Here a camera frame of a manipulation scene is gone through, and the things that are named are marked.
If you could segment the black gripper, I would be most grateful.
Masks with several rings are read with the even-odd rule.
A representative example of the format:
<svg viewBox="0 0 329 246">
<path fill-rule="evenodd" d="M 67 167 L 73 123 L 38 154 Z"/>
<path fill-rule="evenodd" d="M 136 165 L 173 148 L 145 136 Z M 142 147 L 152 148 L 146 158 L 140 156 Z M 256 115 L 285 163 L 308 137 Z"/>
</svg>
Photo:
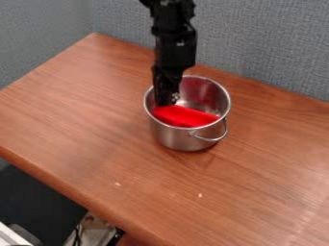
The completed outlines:
<svg viewBox="0 0 329 246">
<path fill-rule="evenodd" d="M 182 71 L 196 64 L 198 37 L 192 24 L 196 3 L 194 0 L 140 1 L 153 18 L 150 28 L 156 38 L 153 89 L 157 105 L 164 107 L 178 101 Z"/>
</svg>

